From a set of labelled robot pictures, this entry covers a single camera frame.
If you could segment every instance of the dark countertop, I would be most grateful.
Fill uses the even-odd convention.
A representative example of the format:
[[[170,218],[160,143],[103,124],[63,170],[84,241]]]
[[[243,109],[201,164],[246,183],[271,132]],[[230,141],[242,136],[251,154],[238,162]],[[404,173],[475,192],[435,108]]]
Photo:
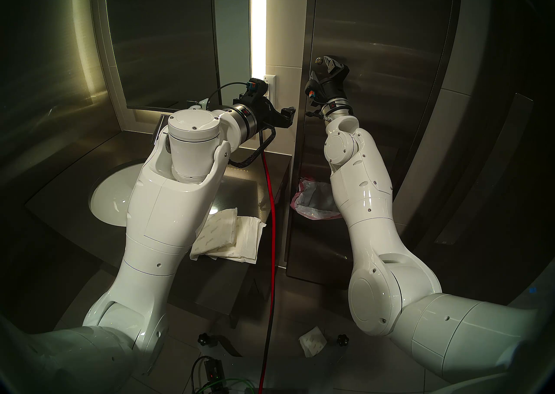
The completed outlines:
[[[27,209],[62,236],[100,258],[108,265],[105,268],[116,274],[125,249],[126,229],[97,219],[89,208],[90,197],[115,171],[144,162],[153,148],[150,138],[150,134],[130,131],[117,134],[47,184],[27,202]],[[232,159],[243,160],[251,153],[250,149],[239,148]],[[267,152],[266,161],[277,200],[278,190],[289,178],[291,157]],[[214,206],[221,210],[237,207],[239,216],[267,220],[270,204],[260,157],[245,169],[228,165]],[[205,317],[213,316],[214,312],[230,315],[245,280],[252,277],[249,269],[261,268],[257,266],[261,266],[260,258],[252,265],[221,258],[214,261],[206,256],[191,261],[187,254],[175,275],[168,301]]]

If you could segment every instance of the trash bag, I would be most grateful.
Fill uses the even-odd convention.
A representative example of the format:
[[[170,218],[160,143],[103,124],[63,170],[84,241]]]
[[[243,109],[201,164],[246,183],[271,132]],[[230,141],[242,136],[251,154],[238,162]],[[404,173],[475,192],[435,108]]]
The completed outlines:
[[[335,205],[331,185],[316,182],[310,177],[299,181],[299,190],[291,201],[291,207],[298,214],[315,221],[341,217]]]

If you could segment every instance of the paper towel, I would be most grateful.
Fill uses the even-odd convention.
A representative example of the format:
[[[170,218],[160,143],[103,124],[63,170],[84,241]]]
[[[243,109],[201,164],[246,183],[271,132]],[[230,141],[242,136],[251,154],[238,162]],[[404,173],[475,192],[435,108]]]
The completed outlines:
[[[200,254],[236,242],[237,208],[227,208],[208,215],[204,227],[191,248],[189,257],[197,259]]]
[[[266,226],[260,219],[250,216],[237,217],[236,242],[207,252],[209,257],[231,259],[233,261],[256,264],[258,245],[262,229]]]
[[[307,358],[315,356],[327,343],[326,338],[323,336],[318,326],[299,337],[299,342]]]

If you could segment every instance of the sink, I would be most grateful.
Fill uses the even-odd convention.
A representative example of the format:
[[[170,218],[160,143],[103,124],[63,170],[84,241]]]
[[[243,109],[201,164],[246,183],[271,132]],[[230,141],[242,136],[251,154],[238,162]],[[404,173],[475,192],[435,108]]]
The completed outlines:
[[[104,179],[90,199],[93,215],[102,222],[126,226],[129,198],[142,167],[143,164],[131,165]]]

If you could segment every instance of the tile floor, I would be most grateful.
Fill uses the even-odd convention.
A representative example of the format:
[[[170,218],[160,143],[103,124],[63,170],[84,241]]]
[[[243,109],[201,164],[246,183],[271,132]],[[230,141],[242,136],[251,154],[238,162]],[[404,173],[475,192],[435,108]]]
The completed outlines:
[[[304,356],[298,338],[318,325],[329,339],[344,333],[349,349],[332,376],[334,392],[423,393],[449,385],[425,371],[389,339],[363,334],[351,320],[345,291],[329,290],[285,276],[280,269],[276,278],[275,319],[270,344],[273,356]],[[114,277],[98,271],[83,287],[62,316],[56,329],[79,326],[93,302],[103,294]],[[251,292],[239,306],[239,322],[231,329],[225,321],[208,321],[175,306],[168,305],[169,333],[157,365],[150,376],[131,378],[122,393],[187,394],[190,369],[200,353],[198,334],[211,332],[225,336],[243,356],[262,356],[266,336],[269,303]],[[195,386],[205,377],[198,366]]]

